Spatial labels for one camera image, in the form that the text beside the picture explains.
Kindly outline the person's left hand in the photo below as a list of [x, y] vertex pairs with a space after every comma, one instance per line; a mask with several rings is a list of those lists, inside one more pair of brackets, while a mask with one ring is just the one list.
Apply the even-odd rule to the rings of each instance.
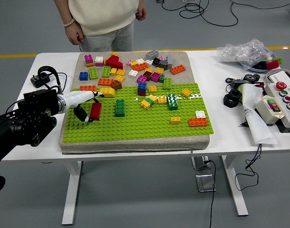
[[146, 16], [147, 16], [147, 9], [146, 9], [145, 3], [143, 0], [140, 0], [135, 17], [138, 21], [143, 21], [144, 19], [146, 19]]

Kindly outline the person's right hand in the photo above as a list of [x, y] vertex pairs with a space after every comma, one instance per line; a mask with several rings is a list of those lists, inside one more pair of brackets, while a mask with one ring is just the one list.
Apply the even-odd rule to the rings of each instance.
[[84, 41], [82, 29], [77, 22], [65, 27], [65, 34], [72, 45], [80, 45]]

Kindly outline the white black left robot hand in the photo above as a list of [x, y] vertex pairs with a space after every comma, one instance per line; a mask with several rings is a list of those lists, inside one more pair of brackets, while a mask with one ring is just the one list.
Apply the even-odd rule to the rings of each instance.
[[98, 100], [96, 97], [104, 97], [100, 92], [96, 91], [72, 91], [66, 95], [58, 95], [59, 114], [65, 113], [70, 108], [73, 108], [76, 117], [86, 123], [90, 123], [93, 120], [88, 116], [86, 111], [80, 106], [80, 104], [93, 99], [96, 103]]

